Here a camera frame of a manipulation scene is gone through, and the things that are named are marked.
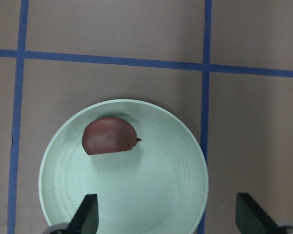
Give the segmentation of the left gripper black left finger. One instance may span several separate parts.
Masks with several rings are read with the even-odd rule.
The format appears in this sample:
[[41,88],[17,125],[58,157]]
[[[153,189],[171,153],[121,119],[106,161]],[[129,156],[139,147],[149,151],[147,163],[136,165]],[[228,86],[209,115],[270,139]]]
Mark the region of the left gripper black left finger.
[[98,198],[86,195],[69,223],[68,234],[96,234],[99,226]]

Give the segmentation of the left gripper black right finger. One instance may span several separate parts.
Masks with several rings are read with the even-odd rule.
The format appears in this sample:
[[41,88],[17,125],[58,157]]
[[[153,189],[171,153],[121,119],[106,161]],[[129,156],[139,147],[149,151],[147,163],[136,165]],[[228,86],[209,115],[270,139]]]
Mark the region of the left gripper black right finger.
[[235,222],[241,234],[283,233],[248,193],[238,193],[236,196]]

